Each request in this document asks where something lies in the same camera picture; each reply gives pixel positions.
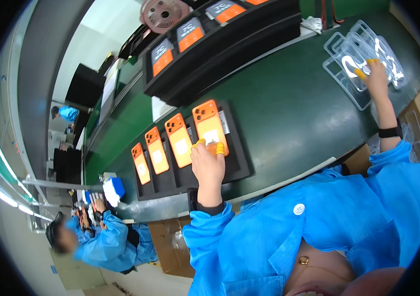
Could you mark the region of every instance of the black cap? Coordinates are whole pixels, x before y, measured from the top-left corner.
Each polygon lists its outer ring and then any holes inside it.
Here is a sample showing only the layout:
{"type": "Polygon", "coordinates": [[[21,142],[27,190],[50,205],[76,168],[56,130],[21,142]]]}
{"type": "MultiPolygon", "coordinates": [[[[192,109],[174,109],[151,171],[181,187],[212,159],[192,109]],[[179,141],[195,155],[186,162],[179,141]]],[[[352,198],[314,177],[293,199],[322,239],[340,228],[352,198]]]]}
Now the black cap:
{"type": "Polygon", "coordinates": [[[58,230],[64,218],[65,215],[62,212],[58,212],[57,216],[55,217],[55,220],[53,220],[45,229],[45,236],[47,237],[50,246],[54,249],[57,249],[55,240],[57,239],[58,230]]]}
{"type": "Polygon", "coordinates": [[[52,110],[50,110],[50,114],[52,115],[52,119],[54,119],[59,113],[59,108],[57,106],[53,106],[52,110]]]}

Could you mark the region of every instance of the transparent phone case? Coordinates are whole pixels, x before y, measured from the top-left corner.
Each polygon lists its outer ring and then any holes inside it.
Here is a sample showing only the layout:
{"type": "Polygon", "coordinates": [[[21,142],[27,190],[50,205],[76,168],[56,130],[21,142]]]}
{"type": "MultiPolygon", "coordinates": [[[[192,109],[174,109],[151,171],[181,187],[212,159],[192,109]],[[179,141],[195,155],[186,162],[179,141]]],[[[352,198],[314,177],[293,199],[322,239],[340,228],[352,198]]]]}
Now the transparent phone case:
{"type": "Polygon", "coordinates": [[[370,93],[359,92],[350,82],[345,70],[335,61],[333,57],[329,57],[325,62],[323,62],[322,67],[343,88],[358,110],[363,111],[370,105],[370,93]]]}
{"type": "Polygon", "coordinates": [[[364,41],[371,49],[375,51],[376,57],[386,67],[386,74],[388,81],[392,82],[394,88],[397,90],[406,85],[407,79],[404,77],[404,71],[399,63],[394,51],[389,46],[388,42],[382,37],[375,34],[368,25],[358,20],[350,29],[347,37],[354,35],[364,41]]]}
{"type": "Polygon", "coordinates": [[[338,63],[340,68],[345,71],[347,79],[351,82],[358,92],[364,92],[366,85],[355,74],[355,69],[362,70],[366,75],[370,74],[366,59],[372,59],[373,54],[368,49],[359,51],[350,39],[346,39],[341,33],[336,32],[324,44],[327,51],[338,63]]]}

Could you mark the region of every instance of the worker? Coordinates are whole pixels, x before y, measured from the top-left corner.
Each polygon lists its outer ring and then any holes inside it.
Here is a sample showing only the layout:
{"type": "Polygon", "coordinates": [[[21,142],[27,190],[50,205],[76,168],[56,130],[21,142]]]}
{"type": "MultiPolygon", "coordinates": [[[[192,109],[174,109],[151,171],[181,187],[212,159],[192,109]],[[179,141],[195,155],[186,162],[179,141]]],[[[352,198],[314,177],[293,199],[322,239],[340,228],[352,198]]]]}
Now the worker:
{"type": "Polygon", "coordinates": [[[221,197],[223,144],[216,158],[205,140],[191,148],[199,188],[182,232],[196,271],[189,295],[377,296],[394,287],[420,245],[420,164],[399,136],[385,67],[367,62],[371,74],[360,76],[378,111],[381,150],[367,178],[324,169],[235,216],[221,197]]]}
{"type": "Polygon", "coordinates": [[[157,260],[151,233],[145,223],[128,227],[110,210],[106,210],[101,199],[96,199],[94,206],[97,214],[103,218],[100,222],[102,230],[87,241],[78,240],[75,231],[67,228],[63,216],[47,226],[47,239],[56,252],[72,253],[76,260],[121,273],[128,273],[137,265],[157,260]]]}
{"type": "Polygon", "coordinates": [[[71,219],[65,222],[65,227],[76,233],[80,243],[86,243],[101,232],[101,227],[95,227],[90,223],[84,207],[81,208],[81,215],[78,209],[73,212],[71,219]]]}
{"type": "Polygon", "coordinates": [[[70,106],[63,106],[60,108],[53,106],[51,110],[52,119],[55,117],[62,117],[64,120],[71,122],[73,125],[75,124],[79,113],[80,111],[78,109],[70,106]]]}

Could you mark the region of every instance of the black wristband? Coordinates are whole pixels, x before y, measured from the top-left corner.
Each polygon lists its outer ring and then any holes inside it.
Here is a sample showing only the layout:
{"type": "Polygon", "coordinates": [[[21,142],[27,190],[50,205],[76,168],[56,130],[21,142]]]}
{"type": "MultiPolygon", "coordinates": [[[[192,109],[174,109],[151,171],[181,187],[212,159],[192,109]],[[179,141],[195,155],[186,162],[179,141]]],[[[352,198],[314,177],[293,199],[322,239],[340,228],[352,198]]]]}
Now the black wristband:
{"type": "Polygon", "coordinates": [[[96,214],[96,218],[98,218],[99,221],[103,220],[103,214],[101,212],[96,211],[95,214],[96,214]]]}
{"type": "Polygon", "coordinates": [[[391,128],[380,128],[378,130],[378,135],[380,138],[391,138],[391,137],[400,137],[402,140],[402,129],[401,129],[401,122],[399,121],[399,118],[396,119],[398,122],[397,127],[391,127],[391,128]]]}
{"type": "Polygon", "coordinates": [[[197,211],[202,211],[211,216],[218,215],[225,209],[225,203],[221,202],[221,204],[214,206],[214,207],[204,207],[200,203],[197,203],[197,211]]]}

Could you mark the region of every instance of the black display rack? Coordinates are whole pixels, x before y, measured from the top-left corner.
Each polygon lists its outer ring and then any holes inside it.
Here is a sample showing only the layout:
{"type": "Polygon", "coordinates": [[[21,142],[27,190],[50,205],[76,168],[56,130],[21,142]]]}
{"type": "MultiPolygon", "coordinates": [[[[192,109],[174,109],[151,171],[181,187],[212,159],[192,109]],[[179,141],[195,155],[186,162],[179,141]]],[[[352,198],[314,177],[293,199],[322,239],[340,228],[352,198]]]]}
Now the black display rack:
{"type": "Polygon", "coordinates": [[[142,55],[145,94],[172,106],[187,106],[227,74],[300,36],[298,0],[269,0],[259,5],[233,1],[246,11],[220,25],[205,13],[218,0],[208,1],[146,48],[142,55]],[[177,28],[195,17],[205,34],[180,53],[177,28]],[[151,52],[164,38],[173,45],[173,60],[154,77],[151,52]]]}
{"type": "MultiPolygon", "coordinates": [[[[225,102],[217,102],[218,110],[224,112],[229,133],[225,135],[230,154],[225,157],[226,171],[223,183],[235,181],[250,175],[248,162],[246,160],[244,150],[237,132],[237,127],[230,113],[229,106],[225,102]]],[[[185,120],[187,129],[189,130],[192,144],[198,140],[197,130],[193,117],[190,116],[185,120]]],[[[172,196],[180,193],[186,193],[189,188],[198,187],[199,183],[192,172],[192,165],[189,164],[183,168],[179,168],[175,160],[172,148],[170,147],[167,133],[160,133],[160,138],[164,143],[165,155],[169,162],[169,170],[156,175],[147,151],[147,146],[143,145],[142,150],[149,168],[151,181],[142,185],[137,178],[136,166],[135,187],[138,200],[149,200],[172,196]]]]}
{"type": "Polygon", "coordinates": [[[121,47],[119,58],[127,60],[129,56],[139,56],[159,34],[151,31],[146,25],[141,25],[121,47]]]}

